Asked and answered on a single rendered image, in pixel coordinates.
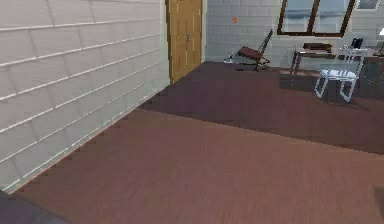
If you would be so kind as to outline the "yellow wooden room door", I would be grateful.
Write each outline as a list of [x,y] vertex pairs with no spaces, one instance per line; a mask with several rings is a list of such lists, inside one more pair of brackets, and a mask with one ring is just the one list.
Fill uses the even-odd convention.
[[168,59],[171,83],[202,61],[202,0],[166,0]]

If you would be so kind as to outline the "dark brown flat box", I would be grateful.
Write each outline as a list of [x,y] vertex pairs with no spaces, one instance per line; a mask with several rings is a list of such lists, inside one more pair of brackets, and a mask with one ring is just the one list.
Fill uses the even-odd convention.
[[326,43],[304,43],[303,48],[309,50],[332,51],[332,45]]

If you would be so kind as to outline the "dark wooden desk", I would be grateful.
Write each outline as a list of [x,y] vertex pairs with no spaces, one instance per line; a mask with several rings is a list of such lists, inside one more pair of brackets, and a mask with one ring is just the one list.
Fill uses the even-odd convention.
[[[368,63],[377,63],[379,70],[375,76],[375,79],[372,81],[374,86],[377,86],[379,83],[384,82],[384,56],[379,56],[378,52],[375,49],[366,48],[366,49],[354,49],[351,48],[353,53],[357,53],[358,57],[363,57],[363,62]],[[342,48],[332,48],[330,51],[326,50],[311,50],[305,48],[296,48],[294,50],[292,64],[290,68],[290,74],[295,77],[300,67],[300,63],[303,57],[309,58],[323,58],[323,59],[342,59]]]

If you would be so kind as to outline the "white metal chair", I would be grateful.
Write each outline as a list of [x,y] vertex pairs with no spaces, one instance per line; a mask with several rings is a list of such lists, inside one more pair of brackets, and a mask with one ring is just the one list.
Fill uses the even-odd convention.
[[321,99],[329,81],[341,83],[339,93],[349,103],[364,64],[365,55],[361,49],[339,48],[333,62],[319,71],[314,92]]

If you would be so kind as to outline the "brown framed window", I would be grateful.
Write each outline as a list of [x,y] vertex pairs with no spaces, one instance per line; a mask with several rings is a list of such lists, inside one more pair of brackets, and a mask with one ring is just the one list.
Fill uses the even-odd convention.
[[282,0],[277,34],[342,38],[356,0]]

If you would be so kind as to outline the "white desk lamp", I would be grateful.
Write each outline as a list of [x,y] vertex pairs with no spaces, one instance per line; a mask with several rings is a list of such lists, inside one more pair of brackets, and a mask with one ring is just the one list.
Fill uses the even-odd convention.
[[373,54],[374,56],[384,57],[384,27],[378,33],[379,42],[377,44],[377,51]]

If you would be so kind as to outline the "white framed window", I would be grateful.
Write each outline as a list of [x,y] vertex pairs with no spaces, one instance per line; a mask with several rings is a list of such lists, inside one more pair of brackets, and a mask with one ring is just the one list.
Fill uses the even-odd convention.
[[377,11],[381,0],[356,0],[358,11]]

